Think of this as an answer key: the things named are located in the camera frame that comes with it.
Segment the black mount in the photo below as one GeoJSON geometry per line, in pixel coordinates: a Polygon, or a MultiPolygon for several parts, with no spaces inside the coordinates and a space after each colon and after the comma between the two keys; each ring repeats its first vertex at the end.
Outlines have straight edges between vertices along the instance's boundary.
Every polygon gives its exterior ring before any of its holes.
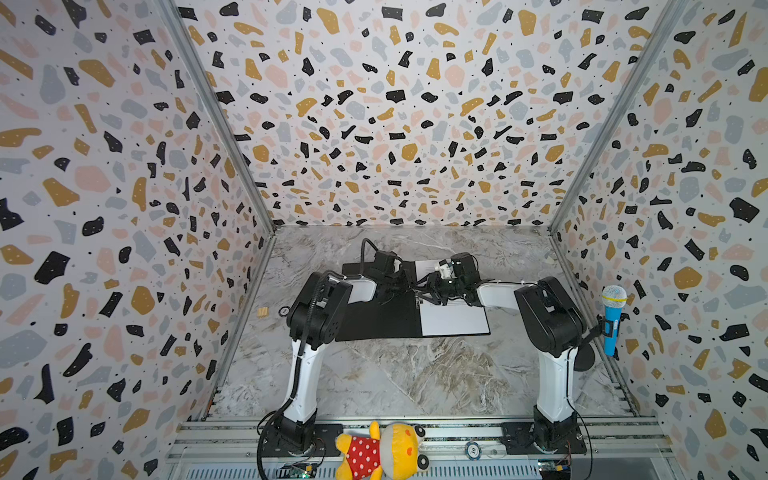
{"type": "Polygon", "coordinates": [[[605,319],[598,315],[598,323],[589,329],[589,333],[581,339],[581,345],[576,352],[576,358],[574,359],[574,370],[577,372],[586,372],[594,365],[596,356],[592,349],[592,340],[598,338],[600,335],[609,336],[605,333],[605,319]]]}
{"type": "Polygon", "coordinates": [[[533,422],[502,423],[502,437],[500,440],[507,451],[507,455],[538,455],[541,454],[541,450],[557,454],[567,454],[568,443],[571,443],[571,453],[586,453],[587,446],[584,443],[583,437],[581,437],[578,425],[575,424],[575,419],[573,419],[573,425],[565,425],[566,422],[570,421],[571,419],[557,422],[563,425],[551,424],[538,409],[534,408],[533,422]],[[548,422],[554,428],[551,428],[550,425],[544,426],[540,422],[541,419],[544,420],[544,423],[548,422]]]}
{"type": "Polygon", "coordinates": [[[314,415],[306,423],[295,423],[280,416],[275,419],[274,429],[264,429],[262,435],[263,454],[265,458],[290,456],[326,456],[341,455],[336,448],[336,437],[344,433],[340,423],[321,423],[315,426],[314,415]]]}

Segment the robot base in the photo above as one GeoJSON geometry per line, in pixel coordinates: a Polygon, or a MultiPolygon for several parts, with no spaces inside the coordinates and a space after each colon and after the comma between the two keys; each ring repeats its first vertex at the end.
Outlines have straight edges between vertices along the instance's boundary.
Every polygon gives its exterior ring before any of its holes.
{"type": "Polygon", "coordinates": [[[553,423],[534,407],[533,422],[502,423],[502,443],[507,455],[540,455],[542,451],[567,454],[568,443],[571,453],[586,453],[576,420],[574,412],[562,422],[553,423]]]}
{"type": "Polygon", "coordinates": [[[294,422],[281,416],[275,419],[273,429],[264,429],[262,435],[264,458],[274,457],[303,457],[313,453],[313,456],[338,456],[341,452],[336,448],[336,437],[344,431],[340,423],[323,423],[315,427],[317,411],[306,422],[294,422]]]}

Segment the wire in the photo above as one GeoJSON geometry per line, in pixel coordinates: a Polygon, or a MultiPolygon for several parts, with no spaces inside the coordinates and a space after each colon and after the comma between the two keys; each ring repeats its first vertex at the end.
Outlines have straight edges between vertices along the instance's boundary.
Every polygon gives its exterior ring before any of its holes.
{"type": "Polygon", "coordinates": [[[571,404],[571,398],[568,395],[568,382],[569,376],[571,374],[571,352],[573,352],[574,349],[569,349],[568,353],[565,356],[565,400],[568,402],[568,406],[571,407],[571,409],[576,412],[576,415],[581,420],[581,424],[584,425],[584,431],[587,433],[587,438],[589,438],[589,473],[587,473],[587,476],[584,477],[584,480],[588,480],[592,476],[592,465],[594,464],[594,453],[592,451],[592,437],[589,435],[589,429],[587,428],[587,423],[584,421],[584,418],[581,416],[581,413],[578,412],[577,409],[574,408],[573,404],[571,404]]]}
{"type": "Polygon", "coordinates": [[[296,460],[296,461],[295,461],[293,464],[291,464],[291,465],[293,465],[293,466],[295,467],[296,465],[298,465],[298,464],[300,464],[300,463],[304,463],[304,462],[307,462],[307,461],[309,461],[309,460],[310,460],[310,458],[312,458],[312,455],[315,455],[315,452],[317,452],[317,444],[315,443],[315,442],[316,442],[316,440],[317,440],[317,439],[314,439],[314,440],[312,441],[312,448],[310,449],[310,453],[309,453],[309,454],[308,454],[306,457],[302,458],[301,460],[296,460]]]}
{"type": "Polygon", "coordinates": [[[478,261],[478,257],[475,257],[471,253],[469,254],[469,256],[472,257],[472,259],[475,261],[475,270],[479,272],[480,271],[480,262],[478,261]]]}
{"type": "Polygon", "coordinates": [[[318,440],[320,440],[320,441],[323,443],[323,450],[322,450],[322,452],[323,452],[323,455],[320,457],[320,463],[318,463],[318,464],[317,464],[317,466],[316,466],[315,468],[320,468],[320,466],[323,464],[323,462],[324,462],[324,461],[325,461],[325,459],[326,459],[326,450],[328,449],[328,448],[326,447],[326,441],[325,441],[325,440],[321,439],[320,437],[317,437],[317,438],[315,439],[315,441],[318,441],[318,440]]]}
{"type": "Polygon", "coordinates": [[[401,296],[401,295],[402,295],[402,294],[404,294],[404,293],[408,293],[409,291],[410,291],[410,290],[406,290],[405,292],[399,292],[399,293],[398,293],[398,292],[394,292],[394,293],[392,293],[392,295],[391,295],[391,296],[390,296],[390,297],[387,299],[387,301],[385,301],[385,302],[381,302],[381,303],[379,304],[379,306],[385,306],[387,303],[389,303],[389,302],[393,301],[393,300],[394,300],[395,298],[397,298],[398,296],[401,296]]]}
{"type": "Polygon", "coordinates": [[[564,458],[561,458],[560,460],[558,460],[558,462],[555,465],[560,465],[563,461],[565,461],[565,464],[567,466],[569,467],[571,466],[571,461],[573,460],[573,457],[571,456],[571,441],[567,440],[566,442],[568,444],[568,453],[564,458]]]}
{"type": "Polygon", "coordinates": [[[379,249],[376,247],[376,245],[373,244],[373,242],[370,239],[363,238],[362,242],[360,242],[360,275],[362,275],[363,269],[365,268],[366,263],[366,243],[370,245],[373,248],[374,252],[378,252],[379,249]]]}
{"type": "Polygon", "coordinates": [[[261,432],[263,429],[261,428],[261,424],[264,423],[264,420],[269,418],[270,415],[274,415],[277,412],[277,410],[273,410],[272,412],[267,413],[265,416],[261,417],[261,420],[259,420],[259,423],[256,425],[256,432],[261,435],[261,432]]]}
{"type": "Polygon", "coordinates": [[[429,278],[430,275],[432,275],[432,274],[431,273],[427,273],[421,280],[419,280],[418,282],[414,283],[414,285],[418,286],[418,285],[424,283],[425,281],[427,281],[427,279],[429,278]]]}
{"type": "Polygon", "coordinates": [[[495,280],[492,280],[490,283],[500,283],[501,285],[503,285],[505,283],[511,283],[512,285],[530,285],[530,286],[537,286],[537,287],[542,288],[542,289],[544,288],[543,286],[539,285],[538,283],[533,283],[533,282],[497,282],[495,280]]]}

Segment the black cable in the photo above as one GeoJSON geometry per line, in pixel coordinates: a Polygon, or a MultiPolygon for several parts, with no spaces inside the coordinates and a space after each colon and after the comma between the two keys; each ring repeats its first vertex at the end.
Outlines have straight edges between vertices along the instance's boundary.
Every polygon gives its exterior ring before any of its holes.
{"type": "Polygon", "coordinates": [[[302,458],[301,460],[296,460],[296,461],[295,461],[293,464],[291,464],[291,465],[293,465],[293,466],[297,466],[297,465],[298,465],[298,464],[300,464],[300,463],[308,462],[308,461],[310,460],[310,458],[312,458],[312,456],[313,456],[313,455],[315,455],[315,452],[317,452],[317,443],[316,443],[316,441],[317,441],[318,439],[319,439],[319,437],[316,437],[316,438],[315,438],[315,439],[312,441],[312,448],[310,449],[310,453],[309,453],[309,454],[308,454],[306,457],[302,458]]]}
{"type": "Polygon", "coordinates": [[[402,294],[404,294],[404,293],[408,293],[409,291],[410,291],[410,290],[406,290],[405,292],[399,292],[399,293],[398,293],[398,292],[394,292],[394,293],[393,293],[393,294],[392,294],[392,295],[391,295],[391,296],[390,296],[390,297],[387,299],[387,301],[385,301],[385,302],[381,302],[381,303],[379,304],[379,306],[385,306],[387,303],[389,303],[389,302],[393,301],[393,300],[394,300],[395,298],[397,298],[398,296],[401,296],[401,295],[402,295],[402,294]]]}
{"type": "Polygon", "coordinates": [[[362,275],[363,269],[365,268],[366,263],[366,243],[370,245],[373,248],[374,252],[378,252],[379,249],[376,247],[376,245],[373,244],[373,242],[370,239],[363,238],[362,242],[360,242],[360,275],[362,275]]]}
{"type": "Polygon", "coordinates": [[[568,353],[565,357],[565,400],[568,402],[568,406],[571,407],[571,409],[576,412],[576,416],[581,420],[581,424],[584,426],[584,431],[587,433],[587,438],[589,438],[589,473],[587,473],[587,476],[584,477],[584,480],[588,480],[592,476],[592,465],[594,464],[594,453],[592,452],[592,437],[589,435],[589,429],[587,428],[587,423],[584,421],[584,418],[581,416],[581,413],[578,412],[577,409],[574,408],[574,406],[571,404],[571,399],[568,395],[568,381],[569,376],[571,374],[571,352],[573,349],[568,350],[568,353]]]}
{"type": "Polygon", "coordinates": [[[274,415],[275,413],[277,413],[277,410],[273,410],[272,412],[269,412],[265,416],[261,417],[261,420],[259,420],[259,423],[257,423],[257,425],[256,425],[256,432],[259,435],[261,435],[261,432],[262,432],[261,424],[264,423],[264,420],[269,418],[270,415],[274,415]]]}
{"type": "Polygon", "coordinates": [[[418,286],[419,284],[424,283],[425,281],[427,281],[427,279],[429,278],[430,275],[432,275],[432,273],[427,273],[421,280],[419,280],[418,282],[414,283],[414,286],[418,286]]]}
{"type": "Polygon", "coordinates": [[[478,257],[475,257],[471,253],[469,254],[469,256],[472,257],[472,259],[475,261],[475,270],[477,270],[479,272],[480,271],[480,262],[478,261],[478,257]]]}
{"type": "Polygon", "coordinates": [[[323,454],[320,456],[320,463],[318,463],[318,464],[317,464],[317,466],[316,466],[315,468],[320,468],[320,466],[321,466],[321,465],[323,464],[323,462],[326,460],[326,450],[328,449],[328,448],[326,447],[326,441],[325,441],[325,440],[321,439],[320,437],[317,437],[317,438],[315,439],[315,442],[317,442],[318,440],[320,440],[320,441],[323,443],[323,450],[321,450],[321,452],[323,452],[323,454]]]}
{"type": "MultiPolygon", "coordinates": [[[[315,313],[315,308],[317,306],[319,296],[323,291],[323,289],[325,288],[326,281],[328,280],[329,277],[331,277],[331,275],[336,276],[337,278],[343,278],[342,275],[339,275],[338,273],[332,270],[326,270],[325,272],[323,272],[323,275],[317,281],[317,284],[315,285],[315,289],[312,291],[310,304],[306,311],[306,318],[304,319],[304,327],[302,328],[302,332],[301,332],[301,343],[299,344],[299,352],[296,355],[296,366],[293,369],[293,386],[291,387],[291,393],[288,397],[288,400],[286,400],[285,403],[280,408],[278,408],[274,414],[272,414],[269,420],[266,421],[266,424],[264,425],[264,429],[263,429],[264,432],[267,429],[274,427],[275,420],[278,419],[288,409],[288,407],[290,407],[291,403],[293,403],[293,399],[296,398],[296,393],[299,390],[299,374],[301,373],[301,361],[302,361],[302,358],[304,357],[304,348],[306,347],[306,341],[310,336],[310,328],[309,328],[310,320],[312,319],[312,315],[315,313]]],[[[256,448],[256,465],[259,470],[259,476],[263,480],[267,480],[266,472],[264,471],[264,466],[262,465],[262,462],[261,462],[261,455],[263,454],[263,449],[264,449],[263,447],[264,440],[265,439],[260,435],[259,445],[256,448]]]]}

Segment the plush toy head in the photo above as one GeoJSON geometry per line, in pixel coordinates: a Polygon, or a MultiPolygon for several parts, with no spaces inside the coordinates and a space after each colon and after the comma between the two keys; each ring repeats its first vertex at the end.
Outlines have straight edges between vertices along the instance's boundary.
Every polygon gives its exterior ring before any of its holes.
{"type": "Polygon", "coordinates": [[[339,435],[336,447],[345,455],[336,470],[338,480],[380,480],[382,473],[392,480],[406,480],[418,470],[426,470],[429,460],[419,455],[419,442],[425,431],[421,426],[394,423],[384,428],[374,422],[370,438],[339,435]]]}

